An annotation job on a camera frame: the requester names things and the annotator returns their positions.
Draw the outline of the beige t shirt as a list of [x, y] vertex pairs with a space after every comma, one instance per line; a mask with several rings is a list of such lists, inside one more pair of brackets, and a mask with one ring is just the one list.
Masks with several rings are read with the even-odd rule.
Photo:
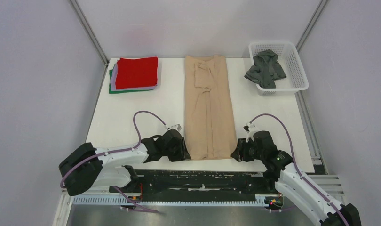
[[184, 135], [191, 158], [231, 158], [237, 137], [226, 58], [186, 56], [184, 71]]

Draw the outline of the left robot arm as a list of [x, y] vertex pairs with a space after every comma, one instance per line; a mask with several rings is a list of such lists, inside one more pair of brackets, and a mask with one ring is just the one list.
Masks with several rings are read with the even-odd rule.
[[171, 162], [191, 159], [185, 139], [178, 130], [169, 129], [163, 135], [143, 138], [139, 144], [117, 148], [95, 148], [90, 142], [83, 143], [58, 168], [63, 187], [70, 196], [102, 186], [133, 192], [139, 186], [133, 166], [159, 161], [162, 157]]

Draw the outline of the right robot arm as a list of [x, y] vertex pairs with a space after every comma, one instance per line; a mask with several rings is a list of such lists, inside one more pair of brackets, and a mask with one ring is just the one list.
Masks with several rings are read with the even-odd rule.
[[263, 187], [286, 196], [316, 226], [360, 226], [357, 208], [342, 204], [319, 187], [285, 151], [278, 150], [268, 131], [240, 138], [231, 157], [238, 162], [260, 160], [266, 167]]

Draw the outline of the white plastic basket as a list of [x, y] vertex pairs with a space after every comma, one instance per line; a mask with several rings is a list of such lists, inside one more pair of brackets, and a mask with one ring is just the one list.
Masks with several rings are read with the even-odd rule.
[[286, 75], [286, 78], [275, 82], [274, 89], [266, 89], [257, 85], [257, 92], [260, 96], [293, 95], [309, 87], [305, 70], [293, 43], [284, 40], [261, 40], [251, 42], [248, 49], [252, 62], [253, 57], [258, 53], [268, 49], [272, 50], [277, 54], [278, 63]]

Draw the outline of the dark grey t shirt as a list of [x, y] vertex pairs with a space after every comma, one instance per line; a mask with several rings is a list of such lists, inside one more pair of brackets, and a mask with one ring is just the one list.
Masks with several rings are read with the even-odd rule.
[[258, 52], [253, 56], [253, 63], [244, 77], [263, 89], [275, 89], [276, 80], [287, 78], [278, 62], [278, 55], [271, 49]]

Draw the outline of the folded lavender t shirt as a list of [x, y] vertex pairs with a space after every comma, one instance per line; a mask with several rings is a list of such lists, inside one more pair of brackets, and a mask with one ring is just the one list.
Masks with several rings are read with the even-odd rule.
[[110, 76], [110, 83], [109, 84], [111, 84], [111, 88], [113, 91], [130, 90], [130, 89], [155, 89], [157, 87], [157, 85], [156, 85], [155, 87], [116, 89], [115, 88], [115, 80], [116, 80], [117, 72], [118, 72], [118, 67], [117, 67], [117, 62], [116, 62], [116, 64], [113, 66], [113, 69], [109, 72], [109, 76]]

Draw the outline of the folded red t shirt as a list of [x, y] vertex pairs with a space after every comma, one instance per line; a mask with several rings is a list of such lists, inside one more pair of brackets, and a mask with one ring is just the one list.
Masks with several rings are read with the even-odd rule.
[[155, 87], [158, 83], [158, 58], [121, 58], [117, 62], [116, 89]]

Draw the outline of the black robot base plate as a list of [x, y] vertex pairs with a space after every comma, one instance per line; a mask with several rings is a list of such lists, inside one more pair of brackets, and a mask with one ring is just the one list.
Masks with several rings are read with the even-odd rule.
[[256, 172], [218, 172], [136, 169], [138, 178], [121, 188], [139, 193], [142, 201], [254, 201], [255, 195], [279, 197], [273, 185]]

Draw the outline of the right aluminium corner post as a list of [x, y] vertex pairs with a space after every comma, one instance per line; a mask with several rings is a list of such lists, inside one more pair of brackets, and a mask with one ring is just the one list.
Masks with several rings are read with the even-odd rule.
[[313, 28], [315, 27], [316, 23], [318, 22], [321, 14], [324, 12], [327, 4], [329, 3], [329, 0], [320, 0], [312, 17], [310, 18], [309, 22], [307, 23], [307, 26], [305, 27], [299, 41], [296, 44], [296, 49], [298, 52], [301, 51], [302, 47], [304, 46], [305, 42], [307, 41], [310, 33], [312, 32]]

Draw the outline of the aluminium corner post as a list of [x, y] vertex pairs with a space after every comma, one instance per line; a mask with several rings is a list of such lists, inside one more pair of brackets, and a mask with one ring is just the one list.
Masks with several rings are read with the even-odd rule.
[[77, 0], [68, 0], [68, 2], [71, 4], [71, 7], [73, 8], [77, 18], [79, 19], [83, 29], [85, 30], [85, 33], [89, 37], [91, 43], [93, 44], [97, 54], [99, 55], [101, 61], [105, 66], [108, 66], [109, 59], [107, 55], [105, 54], [100, 42], [98, 41], [89, 21], [87, 20], [83, 10], [81, 9], [80, 4]]
[[312, 32], [313, 28], [315, 27], [316, 23], [318, 22], [321, 14], [324, 12], [327, 4], [329, 3], [329, 0], [320, 0], [312, 17], [310, 18], [309, 22], [307, 23], [307, 26], [305, 27], [299, 41], [296, 44], [296, 49], [298, 52], [301, 51], [302, 47], [304, 46], [305, 42], [307, 41], [310, 33]]

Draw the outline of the left aluminium corner post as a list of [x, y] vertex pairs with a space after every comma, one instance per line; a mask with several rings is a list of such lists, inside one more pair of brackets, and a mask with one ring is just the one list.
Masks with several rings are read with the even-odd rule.
[[85, 30], [85, 33], [89, 37], [91, 43], [93, 44], [97, 54], [99, 55], [101, 61], [105, 66], [108, 66], [109, 59], [107, 55], [105, 54], [100, 42], [98, 41], [89, 21], [87, 20], [83, 10], [81, 9], [80, 4], [77, 0], [68, 0], [68, 2], [71, 4], [71, 7], [73, 8], [77, 18], [79, 19], [83, 29]]

